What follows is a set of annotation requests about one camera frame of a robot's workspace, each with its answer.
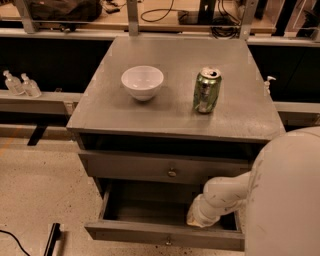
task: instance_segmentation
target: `bottle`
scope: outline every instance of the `bottle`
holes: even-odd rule
[[[7,77],[5,84],[13,95],[20,95],[24,93],[24,89],[18,77],[12,76],[9,70],[5,70],[3,75]]]
[[[26,91],[26,94],[29,97],[39,97],[41,95],[41,91],[36,83],[36,81],[29,79],[25,73],[21,74],[23,79],[23,88]]]
[[[267,81],[264,82],[264,86],[267,90],[267,92],[270,94],[270,81],[271,80],[277,80],[276,78],[272,77],[272,76],[268,76],[267,77]]]

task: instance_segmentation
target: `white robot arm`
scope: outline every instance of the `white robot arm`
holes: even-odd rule
[[[246,201],[246,256],[318,256],[319,196],[320,127],[296,130],[268,143],[251,173],[209,180],[187,223],[211,226]]]
[[[216,177],[204,186],[187,215],[187,224],[208,227],[226,215],[238,210],[247,197],[250,172],[235,178]]]

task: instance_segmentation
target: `drawer handle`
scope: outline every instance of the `drawer handle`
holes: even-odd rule
[[[171,178],[174,178],[177,176],[177,173],[176,171],[174,170],[174,168],[170,168],[170,171],[168,171],[168,176],[171,177]]]
[[[170,237],[167,237],[166,246],[171,246],[171,245],[172,245],[171,239],[170,239]]]

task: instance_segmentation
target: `open drawer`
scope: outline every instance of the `open drawer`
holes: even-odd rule
[[[109,180],[99,220],[86,223],[93,239],[244,250],[237,213],[210,228],[190,227],[186,215],[200,185]]]

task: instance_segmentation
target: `table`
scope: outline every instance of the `table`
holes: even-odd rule
[[[139,102],[120,82],[133,66],[164,74],[159,94]],[[197,73],[218,68],[222,85],[214,112],[192,108]],[[243,250],[234,228],[185,224],[185,210],[210,177],[250,171],[261,148],[284,128],[255,62],[241,40],[116,38],[67,128],[104,196],[94,239]]]

